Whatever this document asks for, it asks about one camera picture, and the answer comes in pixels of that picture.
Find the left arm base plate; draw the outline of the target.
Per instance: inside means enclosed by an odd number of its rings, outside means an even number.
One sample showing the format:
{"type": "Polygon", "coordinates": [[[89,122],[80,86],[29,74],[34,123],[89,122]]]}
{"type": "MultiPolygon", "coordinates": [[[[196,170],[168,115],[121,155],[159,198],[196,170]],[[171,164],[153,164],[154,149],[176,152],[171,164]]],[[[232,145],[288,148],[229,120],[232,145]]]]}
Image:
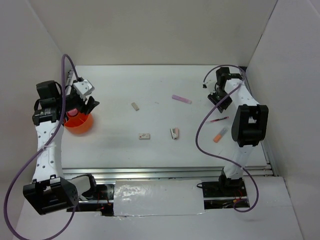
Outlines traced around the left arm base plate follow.
{"type": "Polygon", "coordinates": [[[97,184],[93,193],[79,197],[75,212],[95,212],[105,217],[114,216],[114,184],[97,184]]]}

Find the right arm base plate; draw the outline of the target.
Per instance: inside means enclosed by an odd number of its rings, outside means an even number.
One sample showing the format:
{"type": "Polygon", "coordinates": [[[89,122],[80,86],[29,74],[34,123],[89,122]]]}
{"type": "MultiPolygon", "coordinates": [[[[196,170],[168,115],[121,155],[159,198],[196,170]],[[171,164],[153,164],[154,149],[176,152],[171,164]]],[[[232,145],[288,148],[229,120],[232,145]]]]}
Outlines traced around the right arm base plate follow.
{"type": "Polygon", "coordinates": [[[202,190],[204,209],[248,208],[247,191],[244,183],[234,188],[223,188],[218,181],[206,181],[196,185],[202,190]]]}

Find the red pen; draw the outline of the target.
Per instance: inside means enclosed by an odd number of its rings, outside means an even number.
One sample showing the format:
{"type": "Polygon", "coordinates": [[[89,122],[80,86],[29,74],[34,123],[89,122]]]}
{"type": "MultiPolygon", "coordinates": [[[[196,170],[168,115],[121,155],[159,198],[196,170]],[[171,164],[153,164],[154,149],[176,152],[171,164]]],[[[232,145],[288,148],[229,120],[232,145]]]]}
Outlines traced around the red pen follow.
{"type": "Polygon", "coordinates": [[[214,123],[214,122],[226,120],[226,119],[228,119],[228,118],[229,118],[229,116],[225,116],[225,117],[222,117],[222,118],[217,118],[217,119],[209,120],[208,122],[209,122],[209,123],[214,123]]]}

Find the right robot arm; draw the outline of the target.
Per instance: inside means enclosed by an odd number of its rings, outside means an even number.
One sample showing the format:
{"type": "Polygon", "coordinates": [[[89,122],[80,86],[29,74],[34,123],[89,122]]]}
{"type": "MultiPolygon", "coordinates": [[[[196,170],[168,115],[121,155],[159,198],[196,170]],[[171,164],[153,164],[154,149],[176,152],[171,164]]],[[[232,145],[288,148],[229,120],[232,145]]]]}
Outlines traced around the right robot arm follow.
{"type": "Polygon", "coordinates": [[[230,65],[214,67],[216,82],[203,80],[203,87],[209,91],[207,98],[219,105],[222,113],[230,105],[235,106],[235,116],[231,126],[231,138],[237,144],[232,163],[222,169],[218,190],[223,196],[230,196],[243,182],[243,167],[260,141],[266,136],[269,108],[258,103],[247,89],[244,80],[245,72],[231,73],[230,65]]]}

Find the orange highlighter marker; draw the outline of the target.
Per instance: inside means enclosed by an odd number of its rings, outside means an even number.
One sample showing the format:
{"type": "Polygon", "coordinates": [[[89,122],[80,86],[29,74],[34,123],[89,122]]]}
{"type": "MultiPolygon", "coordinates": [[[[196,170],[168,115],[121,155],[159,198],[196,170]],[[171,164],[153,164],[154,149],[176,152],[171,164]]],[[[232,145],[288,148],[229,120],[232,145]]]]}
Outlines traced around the orange highlighter marker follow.
{"type": "Polygon", "coordinates": [[[228,128],[224,127],[214,138],[213,138],[213,142],[214,143],[218,143],[223,136],[228,132],[228,128]]]}

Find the pink round container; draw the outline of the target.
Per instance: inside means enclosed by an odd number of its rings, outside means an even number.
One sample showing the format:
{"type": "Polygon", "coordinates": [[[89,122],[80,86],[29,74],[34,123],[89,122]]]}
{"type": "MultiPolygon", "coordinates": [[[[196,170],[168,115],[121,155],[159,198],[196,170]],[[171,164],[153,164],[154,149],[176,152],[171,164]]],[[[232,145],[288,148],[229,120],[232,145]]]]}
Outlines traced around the pink round container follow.
{"type": "Polygon", "coordinates": [[[75,117],[77,114],[78,114],[78,110],[76,108],[67,112],[67,116],[70,118],[75,117]]]}

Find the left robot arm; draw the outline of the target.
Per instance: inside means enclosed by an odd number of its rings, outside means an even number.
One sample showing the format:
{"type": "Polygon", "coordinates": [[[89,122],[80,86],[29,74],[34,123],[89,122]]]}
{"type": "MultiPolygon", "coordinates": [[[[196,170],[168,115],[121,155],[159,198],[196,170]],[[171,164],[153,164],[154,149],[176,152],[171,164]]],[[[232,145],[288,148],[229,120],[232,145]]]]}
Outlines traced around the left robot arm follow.
{"type": "Polygon", "coordinates": [[[39,215],[72,208],[79,197],[88,200],[97,197],[99,187],[90,173],[66,180],[62,169],[62,136],[64,125],[61,117],[76,109],[80,114],[90,114],[99,105],[91,93],[94,86],[79,77],[70,86],[63,100],[62,87],[56,81],[44,81],[36,85],[39,98],[34,104],[32,121],[35,126],[40,154],[32,182],[23,187],[23,195],[39,215]]]}

